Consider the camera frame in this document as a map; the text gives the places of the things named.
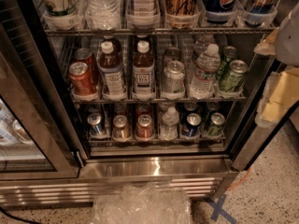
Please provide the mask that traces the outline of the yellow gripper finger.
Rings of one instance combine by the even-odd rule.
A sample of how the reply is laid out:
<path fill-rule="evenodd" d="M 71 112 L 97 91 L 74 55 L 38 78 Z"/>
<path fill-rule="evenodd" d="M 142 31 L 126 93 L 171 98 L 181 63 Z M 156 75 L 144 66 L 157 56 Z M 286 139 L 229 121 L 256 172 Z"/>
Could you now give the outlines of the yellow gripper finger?
<path fill-rule="evenodd" d="M 263 39 L 255 48 L 254 52 L 260 55 L 275 55 L 275 43 L 278 35 L 278 28 L 271 32 L 265 39 Z"/>
<path fill-rule="evenodd" d="M 298 100 L 299 68 L 290 66 L 280 73 L 272 72 L 266 80 L 255 123 L 261 128 L 273 127 Z"/>

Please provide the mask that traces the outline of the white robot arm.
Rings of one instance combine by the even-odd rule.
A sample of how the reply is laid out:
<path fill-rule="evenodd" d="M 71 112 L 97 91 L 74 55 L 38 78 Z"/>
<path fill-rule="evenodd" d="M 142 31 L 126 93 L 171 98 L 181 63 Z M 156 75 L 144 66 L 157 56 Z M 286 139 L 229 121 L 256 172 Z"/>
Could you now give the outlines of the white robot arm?
<path fill-rule="evenodd" d="M 266 80 L 255 123 L 268 128 L 278 124 L 299 100 L 299 3 L 280 26 L 254 48 L 254 52 L 274 55 L 289 66 L 280 73 L 272 72 Z"/>

